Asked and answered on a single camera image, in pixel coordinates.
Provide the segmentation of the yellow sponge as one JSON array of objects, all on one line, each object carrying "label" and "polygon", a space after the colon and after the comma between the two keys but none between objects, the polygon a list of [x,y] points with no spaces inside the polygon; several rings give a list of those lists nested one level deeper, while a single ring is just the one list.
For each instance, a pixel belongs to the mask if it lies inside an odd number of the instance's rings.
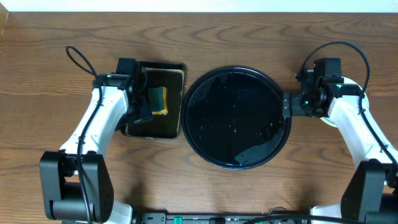
[{"label": "yellow sponge", "polygon": [[167,115],[167,89],[164,86],[148,89],[150,109],[153,115]]}]

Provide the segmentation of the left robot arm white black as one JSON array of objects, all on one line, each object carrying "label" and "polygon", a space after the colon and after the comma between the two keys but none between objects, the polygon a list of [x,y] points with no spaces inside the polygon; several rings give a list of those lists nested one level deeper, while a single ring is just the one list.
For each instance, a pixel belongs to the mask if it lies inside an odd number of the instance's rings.
[{"label": "left robot arm white black", "polygon": [[115,130],[151,115],[146,72],[102,74],[76,130],[58,151],[40,158],[47,218],[72,223],[132,223],[131,205],[117,201],[104,158]]}]

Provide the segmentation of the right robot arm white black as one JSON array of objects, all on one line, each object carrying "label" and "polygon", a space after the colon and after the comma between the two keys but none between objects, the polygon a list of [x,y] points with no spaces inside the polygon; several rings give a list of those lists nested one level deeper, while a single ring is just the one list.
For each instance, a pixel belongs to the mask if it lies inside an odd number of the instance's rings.
[{"label": "right robot arm white black", "polygon": [[369,111],[368,99],[357,83],[303,84],[298,93],[286,93],[283,115],[316,116],[338,128],[356,168],[341,202],[310,209],[312,223],[352,221],[397,223],[397,150]]}]

